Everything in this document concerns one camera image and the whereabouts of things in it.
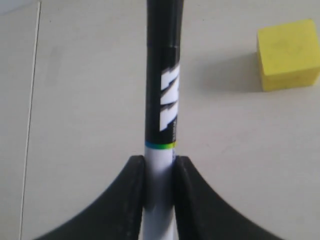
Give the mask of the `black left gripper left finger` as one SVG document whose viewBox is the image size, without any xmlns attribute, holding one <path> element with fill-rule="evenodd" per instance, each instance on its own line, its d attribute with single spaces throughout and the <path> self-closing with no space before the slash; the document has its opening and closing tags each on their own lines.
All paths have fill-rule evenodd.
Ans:
<svg viewBox="0 0 320 240">
<path fill-rule="evenodd" d="M 137 240 L 145 198 L 145 159 L 131 156 L 111 185 L 86 209 L 41 240 Z"/>
</svg>

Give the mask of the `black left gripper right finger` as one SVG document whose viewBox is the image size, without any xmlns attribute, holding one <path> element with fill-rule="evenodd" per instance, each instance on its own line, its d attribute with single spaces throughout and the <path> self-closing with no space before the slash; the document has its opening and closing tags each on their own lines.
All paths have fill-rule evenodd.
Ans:
<svg viewBox="0 0 320 240">
<path fill-rule="evenodd" d="M 172 176 L 180 240 L 279 239 L 228 204 L 210 187 L 189 157 L 176 158 Z"/>
</svg>

